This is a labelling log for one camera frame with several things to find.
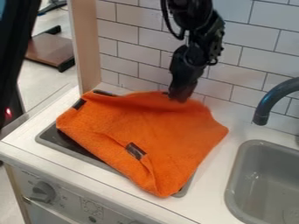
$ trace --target red light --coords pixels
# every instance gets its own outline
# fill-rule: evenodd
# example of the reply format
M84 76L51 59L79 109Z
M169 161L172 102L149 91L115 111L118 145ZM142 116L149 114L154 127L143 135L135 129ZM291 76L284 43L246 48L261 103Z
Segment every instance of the red light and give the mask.
M12 113L11 113L11 110L9 108L7 108L5 110L5 114L7 115L8 118L11 118L12 117Z

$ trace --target oven door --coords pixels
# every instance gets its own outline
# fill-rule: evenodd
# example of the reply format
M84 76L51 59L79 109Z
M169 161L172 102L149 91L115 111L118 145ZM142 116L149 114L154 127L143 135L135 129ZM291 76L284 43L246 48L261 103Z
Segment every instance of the oven door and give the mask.
M24 198L31 224L79 224L79 222L65 217L63 214L53 211L40 203Z

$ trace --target stovetop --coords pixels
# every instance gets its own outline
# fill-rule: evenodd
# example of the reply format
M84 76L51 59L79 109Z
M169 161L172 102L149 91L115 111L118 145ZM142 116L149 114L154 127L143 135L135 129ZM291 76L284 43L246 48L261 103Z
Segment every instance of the stovetop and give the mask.
M65 135L60 130L56 129L56 123L54 122L45 130L43 130L37 137L36 141L39 144L43 144L47 147L53 148L57 151L61 151L69 156L83 160L89 164L96 165L101 169L104 169L109 172L123 176L117 170L111 166L105 164L104 161L100 160L98 157L94 156L89 151L85 150L82 146L77 144L70 137ZM173 197L181 198L187 194L188 188L191 184L192 178L189 179L187 184L176 194L173 194Z

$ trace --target floor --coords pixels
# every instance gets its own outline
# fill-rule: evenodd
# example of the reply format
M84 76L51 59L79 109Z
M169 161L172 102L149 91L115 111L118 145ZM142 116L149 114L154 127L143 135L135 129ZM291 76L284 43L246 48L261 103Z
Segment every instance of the floor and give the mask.
M47 0L43 0L42 6L46 4ZM38 17L33 35L55 25L62 27L60 36L71 38L67 7ZM64 73L59 73L55 68L27 60L24 61L18 80L24 107L30 116L34 116L75 85L77 85L75 66ZM0 198L0 224L24 224L3 167L0 167Z

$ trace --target gray sink basin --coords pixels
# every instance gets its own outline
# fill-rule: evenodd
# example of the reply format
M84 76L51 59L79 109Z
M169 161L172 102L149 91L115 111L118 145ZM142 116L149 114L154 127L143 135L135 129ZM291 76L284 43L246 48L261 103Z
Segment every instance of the gray sink basin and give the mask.
M299 151L261 140L242 144L225 201L248 224L299 224Z

